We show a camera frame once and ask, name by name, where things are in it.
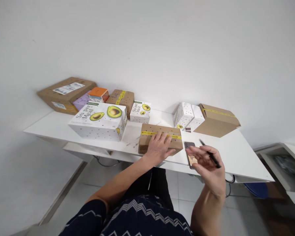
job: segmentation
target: black pen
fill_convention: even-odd
[[[199,139],[199,141],[201,142],[201,144],[203,146],[205,146],[204,142],[201,139]],[[207,151],[207,153],[209,154],[211,160],[215,163],[216,168],[221,168],[221,165],[219,164],[219,162],[217,161],[217,159],[214,157],[213,153],[208,152],[208,151]]]

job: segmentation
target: smartphone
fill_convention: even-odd
[[[185,142],[185,148],[187,149],[189,146],[195,146],[195,145],[192,142]],[[194,156],[189,156],[187,152],[186,152],[186,154],[187,154],[187,159],[188,159],[190,169],[194,169],[192,167],[192,164],[198,163],[198,160]]]

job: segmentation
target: white box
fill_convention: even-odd
[[[198,128],[199,125],[201,125],[202,122],[204,122],[205,120],[203,117],[201,108],[199,106],[191,105],[191,108],[192,108],[194,118],[190,121],[190,123],[184,129],[184,131],[189,133],[193,132],[196,128]]]
[[[150,113],[150,103],[134,101],[130,112],[130,121],[148,124],[150,121]]]
[[[82,138],[120,141],[126,123],[125,106],[88,102],[68,125]]]
[[[193,117],[191,104],[185,102],[180,103],[174,115],[174,127],[184,129]]]

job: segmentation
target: black cable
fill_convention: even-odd
[[[116,165],[118,165],[118,164],[120,163],[120,161],[117,160],[117,161],[118,161],[117,164],[114,164],[114,165],[111,165],[111,166],[106,166],[106,165],[103,165],[102,163],[99,162],[99,158],[100,158],[100,157],[97,157],[97,156],[94,156],[94,155],[93,155],[93,157],[95,157],[96,160],[97,160],[97,162],[98,162],[101,166],[104,166],[104,167],[113,167],[113,166],[116,166]]]
[[[230,183],[230,184],[235,183],[235,175],[233,175],[233,181],[232,181],[232,182],[229,182],[228,180],[226,180],[226,182],[228,182],[228,183]]]
[[[226,195],[226,197],[229,197],[230,196],[230,193],[231,193],[231,188],[230,188],[230,183],[228,183],[228,185],[229,185],[229,193]]]
[[[230,184],[233,184],[233,183],[235,183],[235,175],[233,175],[233,180],[232,180],[232,182],[229,182],[228,180],[225,180],[226,182],[228,182],[228,185],[229,185],[229,193],[226,195],[226,197],[229,197],[230,196],[230,193],[231,193],[231,187],[230,187]]]

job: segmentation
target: hand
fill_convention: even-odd
[[[170,154],[175,152],[175,149],[168,150],[171,136],[167,137],[167,133],[157,133],[152,136],[148,144],[147,152],[144,156],[152,167],[162,163]]]
[[[225,199],[225,167],[219,151],[211,146],[200,146],[199,148],[190,146],[186,149],[186,152],[189,156],[194,156],[198,160],[198,163],[194,163],[192,166],[201,175],[213,195],[218,199]],[[221,168],[216,168],[207,152],[213,153]]]

